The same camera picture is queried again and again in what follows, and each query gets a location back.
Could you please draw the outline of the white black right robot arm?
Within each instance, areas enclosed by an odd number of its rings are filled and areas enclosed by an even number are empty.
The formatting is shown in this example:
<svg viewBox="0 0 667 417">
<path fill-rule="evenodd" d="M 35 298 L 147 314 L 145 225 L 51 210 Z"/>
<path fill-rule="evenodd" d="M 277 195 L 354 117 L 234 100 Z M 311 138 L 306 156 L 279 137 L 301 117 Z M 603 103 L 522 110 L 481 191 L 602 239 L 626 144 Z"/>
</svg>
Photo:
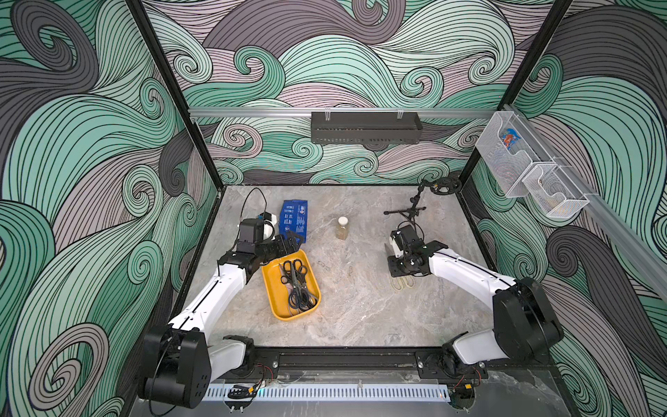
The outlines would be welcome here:
<svg viewBox="0 0 667 417">
<path fill-rule="evenodd" d="M 444 243 L 426 243 L 412 225 L 393 231 L 386 249 L 391 276 L 444 279 L 493 313 L 490 329 L 459 335 L 443 346 L 448 375 L 462 375 L 488 361 L 548 363 L 550 349 L 564 338 L 545 290 L 532 278 L 504 276 L 465 259 Z"/>
</svg>

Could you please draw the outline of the large black handled scissors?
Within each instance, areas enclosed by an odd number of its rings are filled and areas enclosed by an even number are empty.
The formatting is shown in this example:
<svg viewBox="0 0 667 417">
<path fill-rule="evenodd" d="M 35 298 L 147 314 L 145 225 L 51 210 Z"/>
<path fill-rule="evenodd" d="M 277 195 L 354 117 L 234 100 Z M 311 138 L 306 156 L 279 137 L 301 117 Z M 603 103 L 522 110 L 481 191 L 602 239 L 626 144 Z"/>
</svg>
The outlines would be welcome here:
<svg viewBox="0 0 667 417">
<path fill-rule="evenodd" d="M 319 298 L 307 286 L 308 269 L 300 259 L 286 261 L 281 265 L 281 283 L 288 290 L 290 310 L 306 312 L 314 309 Z"/>
</svg>

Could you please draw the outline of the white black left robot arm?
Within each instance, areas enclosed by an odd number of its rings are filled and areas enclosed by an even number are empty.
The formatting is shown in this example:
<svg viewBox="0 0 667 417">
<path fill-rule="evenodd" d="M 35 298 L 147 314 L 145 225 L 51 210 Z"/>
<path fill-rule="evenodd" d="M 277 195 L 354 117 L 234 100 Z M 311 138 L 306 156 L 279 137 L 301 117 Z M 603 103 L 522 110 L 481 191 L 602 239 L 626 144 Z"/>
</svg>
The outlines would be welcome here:
<svg viewBox="0 0 667 417">
<path fill-rule="evenodd" d="M 304 236 L 289 232 L 264 243 L 238 243 L 222 255 L 196 298 L 167 324 L 144 336 L 138 397 L 195 408 L 211 382 L 247 364 L 251 340 L 232 337 L 211 345 L 213 327 L 260 267 L 298 252 L 303 243 Z"/>
</svg>

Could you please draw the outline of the beige handled scissors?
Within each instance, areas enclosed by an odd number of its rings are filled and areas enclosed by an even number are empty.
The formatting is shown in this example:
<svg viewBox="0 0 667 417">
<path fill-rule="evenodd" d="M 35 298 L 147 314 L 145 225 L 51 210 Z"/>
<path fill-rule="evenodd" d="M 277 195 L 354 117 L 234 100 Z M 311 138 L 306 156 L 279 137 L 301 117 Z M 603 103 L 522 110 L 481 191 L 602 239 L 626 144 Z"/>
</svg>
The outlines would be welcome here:
<svg viewBox="0 0 667 417">
<path fill-rule="evenodd" d="M 394 247 L 391 244 L 385 243 L 384 248 L 387 256 L 387 264 L 390 269 L 390 285 L 392 289 L 399 292 L 405 288 L 413 288 L 415 284 L 413 276 L 394 276 L 394 263 L 398 260 Z"/>
</svg>

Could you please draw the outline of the small black scissors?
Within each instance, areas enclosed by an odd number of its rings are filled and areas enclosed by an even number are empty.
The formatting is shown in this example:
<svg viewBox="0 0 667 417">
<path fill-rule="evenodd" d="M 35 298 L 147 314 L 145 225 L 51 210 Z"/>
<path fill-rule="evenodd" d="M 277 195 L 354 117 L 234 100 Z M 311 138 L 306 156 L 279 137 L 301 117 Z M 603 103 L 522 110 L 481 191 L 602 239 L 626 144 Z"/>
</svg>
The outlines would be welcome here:
<svg viewBox="0 0 667 417">
<path fill-rule="evenodd" d="M 307 289 L 295 289 L 290 295 L 293 308 L 302 312 L 309 311 L 317 306 L 319 299 L 312 295 Z"/>
</svg>

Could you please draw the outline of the long thin black scissors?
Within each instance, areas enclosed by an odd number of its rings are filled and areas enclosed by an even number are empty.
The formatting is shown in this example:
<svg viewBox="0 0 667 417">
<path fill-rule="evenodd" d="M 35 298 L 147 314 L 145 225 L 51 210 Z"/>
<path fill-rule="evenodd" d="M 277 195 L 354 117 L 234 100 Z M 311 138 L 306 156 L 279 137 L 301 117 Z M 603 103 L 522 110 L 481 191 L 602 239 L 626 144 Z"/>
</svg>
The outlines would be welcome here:
<svg viewBox="0 0 667 417">
<path fill-rule="evenodd" d="M 291 309 L 312 309 L 319 299 L 309 292 L 307 285 L 300 280 L 300 274 L 294 275 L 290 271 L 284 271 L 281 276 L 281 282 L 285 285 L 291 285 L 288 290 L 288 304 Z"/>
</svg>

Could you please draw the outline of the yellow storage box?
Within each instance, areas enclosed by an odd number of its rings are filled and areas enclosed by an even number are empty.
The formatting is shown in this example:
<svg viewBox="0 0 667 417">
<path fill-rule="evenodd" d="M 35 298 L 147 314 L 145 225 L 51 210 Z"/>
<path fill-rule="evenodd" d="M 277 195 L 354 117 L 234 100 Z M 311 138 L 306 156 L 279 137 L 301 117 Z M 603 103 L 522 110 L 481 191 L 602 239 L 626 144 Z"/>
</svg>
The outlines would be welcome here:
<svg viewBox="0 0 667 417">
<path fill-rule="evenodd" d="M 261 268 L 273 315 L 293 321 L 313 313 L 321 303 L 321 291 L 304 250 L 274 260 Z"/>
</svg>

